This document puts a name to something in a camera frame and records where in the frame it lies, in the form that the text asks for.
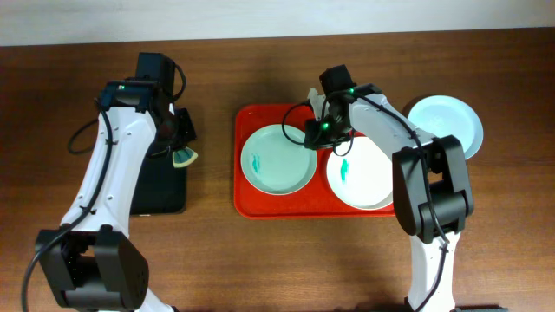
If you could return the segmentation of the green yellow sponge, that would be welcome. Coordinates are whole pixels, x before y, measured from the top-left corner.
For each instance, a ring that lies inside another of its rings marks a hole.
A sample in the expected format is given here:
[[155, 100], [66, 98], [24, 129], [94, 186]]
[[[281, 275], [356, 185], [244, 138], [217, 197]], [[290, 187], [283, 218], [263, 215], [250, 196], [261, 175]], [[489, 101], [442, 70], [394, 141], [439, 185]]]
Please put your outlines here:
[[173, 167], [180, 169], [191, 165], [198, 158], [198, 154], [186, 146], [180, 150], [173, 151], [172, 162]]

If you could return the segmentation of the light green plate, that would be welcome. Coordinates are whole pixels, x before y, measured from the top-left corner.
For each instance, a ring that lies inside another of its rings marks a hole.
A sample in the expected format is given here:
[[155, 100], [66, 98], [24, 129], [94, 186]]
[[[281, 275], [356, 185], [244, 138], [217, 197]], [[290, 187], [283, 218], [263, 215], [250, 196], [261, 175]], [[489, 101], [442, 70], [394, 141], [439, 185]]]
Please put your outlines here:
[[244, 143], [239, 157], [241, 172], [257, 190], [270, 195], [300, 191], [317, 169], [317, 152], [296, 145], [291, 139], [304, 139], [304, 132], [285, 125], [269, 125], [255, 131]]

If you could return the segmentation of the light blue plate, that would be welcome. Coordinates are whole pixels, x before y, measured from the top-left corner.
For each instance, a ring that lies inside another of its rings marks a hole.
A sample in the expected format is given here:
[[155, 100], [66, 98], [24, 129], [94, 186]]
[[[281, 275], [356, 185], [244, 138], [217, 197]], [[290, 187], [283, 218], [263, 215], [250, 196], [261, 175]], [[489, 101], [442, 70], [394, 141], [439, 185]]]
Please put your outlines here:
[[447, 95], [431, 95], [417, 101], [408, 119], [437, 137], [453, 135], [462, 145], [465, 159], [481, 148], [484, 129], [479, 116], [464, 101]]

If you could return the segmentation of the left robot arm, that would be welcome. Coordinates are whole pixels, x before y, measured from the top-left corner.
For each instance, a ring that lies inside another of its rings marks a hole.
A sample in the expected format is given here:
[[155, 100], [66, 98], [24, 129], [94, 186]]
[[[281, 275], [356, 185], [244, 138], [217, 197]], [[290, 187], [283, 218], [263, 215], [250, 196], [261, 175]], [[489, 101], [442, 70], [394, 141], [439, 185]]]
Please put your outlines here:
[[129, 239], [129, 219], [146, 159], [166, 159], [181, 172], [197, 158], [190, 115], [176, 108], [181, 67], [161, 53], [141, 52], [134, 76], [110, 81], [95, 98], [98, 133], [77, 196], [56, 230], [42, 230], [23, 278], [29, 308], [31, 274], [40, 266], [57, 304], [77, 311], [172, 311], [149, 289], [146, 258]]

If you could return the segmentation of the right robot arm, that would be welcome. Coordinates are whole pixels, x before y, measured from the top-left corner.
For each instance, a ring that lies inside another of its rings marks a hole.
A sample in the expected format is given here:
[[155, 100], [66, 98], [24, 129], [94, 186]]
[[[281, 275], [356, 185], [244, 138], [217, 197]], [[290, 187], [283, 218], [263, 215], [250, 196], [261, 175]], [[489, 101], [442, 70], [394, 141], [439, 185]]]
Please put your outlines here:
[[462, 144], [421, 130], [394, 109], [376, 85], [358, 85], [335, 66], [319, 76], [323, 93], [309, 103], [304, 147], [336, 149], [356, 133], [372, 140], [392, 162], [395, 216], [408, 234], [413, 311], [455, 311], [454, 253], [474, 201]]

